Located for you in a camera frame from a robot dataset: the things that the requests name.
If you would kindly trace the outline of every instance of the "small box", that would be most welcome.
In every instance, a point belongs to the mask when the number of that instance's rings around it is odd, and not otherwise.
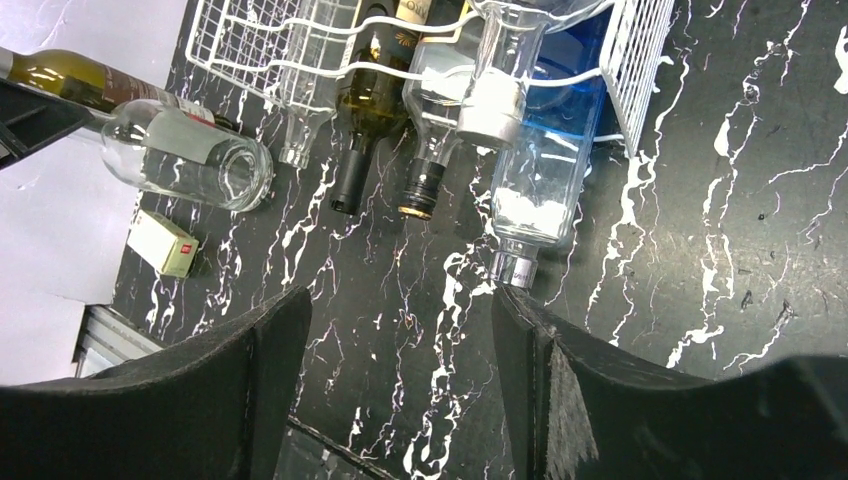
[[[160,274],[185,277],[198,241],[162,215],[139,210],[127,245]]]

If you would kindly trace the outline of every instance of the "glass bottle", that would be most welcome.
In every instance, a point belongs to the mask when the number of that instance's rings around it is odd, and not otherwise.
[[[159,100],[203,121],[238,131],[233,122],[205,107],[68,50],[42,50],[21,55],[0,47],[0,77],[106,114],[130,100]]]
[[[356,24],[374,16],[394,16],[423,25],[430,0],[362,0]],[[406,71],[418,45],[416,32],[388,24],[374,24],[360,32],[351,47],[350,60],[372,62]],[[342,59],[347,64],[348,55]],[[350,147],[340,162],[330,193],[330,208],[356,215],[368,179],[377,143],[399,130],[407,119],[403,106],[403,79],[357,69],[339,82],[336,108],[350,126]]]
[[[433,15],[439,16],[433,19],[437,25],[453,23],[471,11],[468,3],[463,3],[460,12],[444,5],[438,12],[433,11]],[[473,65],[482,30],[483,21],[476,18],[450,34],[425,36],[415,49],[409,71],[437,75]],[[418,148],[398,206],[404,215],[421,220],[429,220],[433,215],[442,175],[459,143],[456,121],[470,80],[471,72],[462,70],[445,78],[407,80],[404,85],[403,101],[418,133]]]
[[[303,0],[295,18],[335,28],[353,27],[358,0]],[[295,24],[290,27],[284,60],[310,67],[339,68],[348,38]],[[280,95],[286,109],[286,140],[279,160],[297,168],[309,163],[309,150],[321,125],[336,114],[335,78],[295,68],[283,70]]]
[[[546,42],[537,77],[562,78],[594,68],[607,15],[557,34]],[[562,246],[586,173],[589,154],[606,99],[595,77],[563,88],[534,88],[519,140],[498,157],[492,179],[492,217],[498,249],[489,276],[498,283],[530,288],[540,248]]]
[[[155,100],[134,100],[114,115],[101,133],[103,161],[124,183],[236,212],[268,193],[271,154],[255,140]]]
[[[542,37],[598,13],[606,0],[469,0],[486,21],[462,102],[457,135],[488,148],[512,147],[521,130]]]

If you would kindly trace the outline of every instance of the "wire basket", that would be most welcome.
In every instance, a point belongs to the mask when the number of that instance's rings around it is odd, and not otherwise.
[[[335,11],[338,0],[301,0],[318,2],[321,11]],[[382,65],[354,63],[338,69],[316,68],[284,61],[287,48],[303,52],[290,58],[304,58],[307,49],[323,48],[324,42],[350,42],[367,24],[389,23],[411,31],[445,33],[459,28],[475,15],[467,15],[453,25],[428,27],[396,18],[372,17],[357,28],[327,27],[332,19],[299,19],[297,0],[200,0],[186,45],[186,59],[197,67],[221,77],[266,101],[286,107],[285,92],[280,88],[284,69],[341,77],[354,68],[373,68],[402,78],[421,79],[420,75],[391,70]],[[627,154],[636,155],[648,102],[654,86],[660,53],[669,31],[674,0],[611,0],[613,7],[604,38],[598,69],[570,79],[531,81],[533,86],[561,87],[601,75],[607,84],[618,117]],[[291,26],[310,28],[306,44],[289,45]],[[447,77],[455,72],[445,72]],[[301,105],[308,101],[289,99]]]

